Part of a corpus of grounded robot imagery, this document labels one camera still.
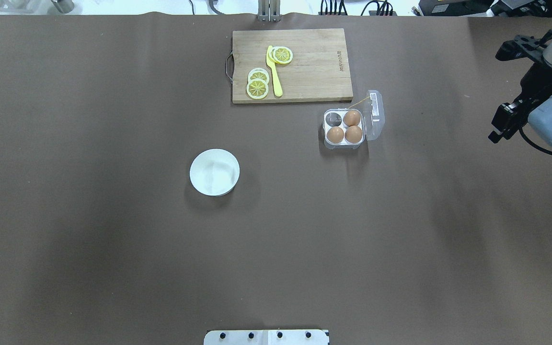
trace bowl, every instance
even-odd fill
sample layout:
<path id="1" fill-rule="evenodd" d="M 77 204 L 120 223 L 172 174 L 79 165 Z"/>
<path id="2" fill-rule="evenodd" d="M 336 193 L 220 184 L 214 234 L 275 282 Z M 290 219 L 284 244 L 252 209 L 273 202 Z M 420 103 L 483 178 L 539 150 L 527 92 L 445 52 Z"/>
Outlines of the bowl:
<path id="1" fill-rule="evenodd" d="M 210 149 L 195 157 L 189 176 L 191 184 L 201 194 L 221 196 L 236 185 L 240 176 L 240 165 L 229 151 Z"/>

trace wooden cutting board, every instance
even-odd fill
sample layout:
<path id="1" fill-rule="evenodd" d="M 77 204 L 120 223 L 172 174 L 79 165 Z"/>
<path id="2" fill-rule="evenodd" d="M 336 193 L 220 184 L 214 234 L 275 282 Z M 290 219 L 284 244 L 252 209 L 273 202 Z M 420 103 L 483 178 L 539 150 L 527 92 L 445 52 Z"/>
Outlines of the wooden cutting board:
<path id="1" fill-rule="evenodd" d="M 274 96 L 271 70 L 265 64 L 267 46 L 288 46 L 293 51 L 291 63 L 276 65 L 283 90 L 280 98 Z M 233 58 L 233 103 L 353 99 L 344 29 L 234 31 Z M 257 67 L 270 72 L 270 90 L 262 100 L 246 94 L 248 72 Z"/>

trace knife handle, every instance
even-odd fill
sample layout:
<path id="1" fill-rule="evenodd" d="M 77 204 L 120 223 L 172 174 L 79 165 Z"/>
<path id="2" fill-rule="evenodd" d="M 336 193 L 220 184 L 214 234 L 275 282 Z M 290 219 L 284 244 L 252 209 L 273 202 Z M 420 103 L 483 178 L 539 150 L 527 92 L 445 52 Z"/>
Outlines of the knife handle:
<path id="1" fill-rule="evenodd" d="M 280 86 L 280 79 L 275 66 L 272 68 L 272 85 L 274 86 L 274 96 L 282 97 L 282 86 Z"/>

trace yellow knife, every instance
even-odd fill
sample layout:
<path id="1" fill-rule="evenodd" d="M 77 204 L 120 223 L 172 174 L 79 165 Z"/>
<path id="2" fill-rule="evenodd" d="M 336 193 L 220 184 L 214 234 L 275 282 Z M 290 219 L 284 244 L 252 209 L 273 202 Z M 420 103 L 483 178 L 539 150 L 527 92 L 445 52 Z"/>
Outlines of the yellow knife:
<path id="1" fill-rule="evenodd" d="M 274 86 L 274 96 L 282 96 L 282 86 L 280 86 L 280 79 L 278 79 L 278 73 L 276 72 L 276 63 L 270 59 L 270 51 L 272 46 L 268 46 L 267 53 L 265 53 L 265 64 L 272 70 L 272 85 Z"/>

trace plastic egg container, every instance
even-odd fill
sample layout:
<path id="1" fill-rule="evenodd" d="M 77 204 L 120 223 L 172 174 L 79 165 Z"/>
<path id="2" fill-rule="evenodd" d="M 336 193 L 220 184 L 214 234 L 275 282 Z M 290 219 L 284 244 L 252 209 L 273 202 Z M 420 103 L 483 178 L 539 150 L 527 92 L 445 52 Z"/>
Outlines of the plastic egg container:
<path id="1" fill-rule="evenodd" d="M 330 149 L 357 149 L 364 140 L 376 140 L 385 126 L 383 99 L 369 90 L 361 109 L 329 109 L 322 116 L 325 146 Z"/>

